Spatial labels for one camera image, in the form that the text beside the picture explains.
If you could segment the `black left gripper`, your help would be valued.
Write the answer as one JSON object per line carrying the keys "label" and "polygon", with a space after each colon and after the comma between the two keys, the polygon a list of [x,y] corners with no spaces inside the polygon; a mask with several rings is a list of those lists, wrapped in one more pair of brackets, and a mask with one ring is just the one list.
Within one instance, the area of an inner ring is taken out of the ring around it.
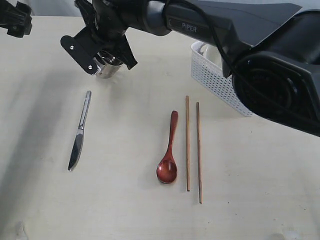
{"label": "black left gripper", "polygon": [[8,0],[0,1],[0,27],[7,29],[7,35],[23,38],[32,30],[32,9],[26,3],[17,1],[12,5]]}

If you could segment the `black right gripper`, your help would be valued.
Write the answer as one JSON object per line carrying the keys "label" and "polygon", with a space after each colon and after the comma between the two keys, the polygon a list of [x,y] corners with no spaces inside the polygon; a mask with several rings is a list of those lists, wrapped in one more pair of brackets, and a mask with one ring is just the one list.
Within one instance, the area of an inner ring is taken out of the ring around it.
{"label": "black right gripper", "polygon": [[144,19],[147,15],[146,0],[76,0],[85,27],[74,37],[60,39],[63,49],[89,75],[101,70],[97,55],[101,51],[119,59],[131,70],[138,64],[126,31],[129,28],[147,32]]}

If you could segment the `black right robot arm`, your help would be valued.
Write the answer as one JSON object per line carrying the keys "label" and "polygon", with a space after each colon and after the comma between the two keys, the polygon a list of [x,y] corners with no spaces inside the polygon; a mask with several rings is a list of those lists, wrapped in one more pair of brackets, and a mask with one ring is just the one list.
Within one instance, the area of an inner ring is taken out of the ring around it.
{"label": "black right robot arm", "polygon": [[88,74],[104,56],[133,68],[126,38],[133,28],[155,36],[177,32],[216,47],[222,74],[254,114],[320,134],[320,11],[290,2],[213,0],[77,0],[84,28],[60,44]]}

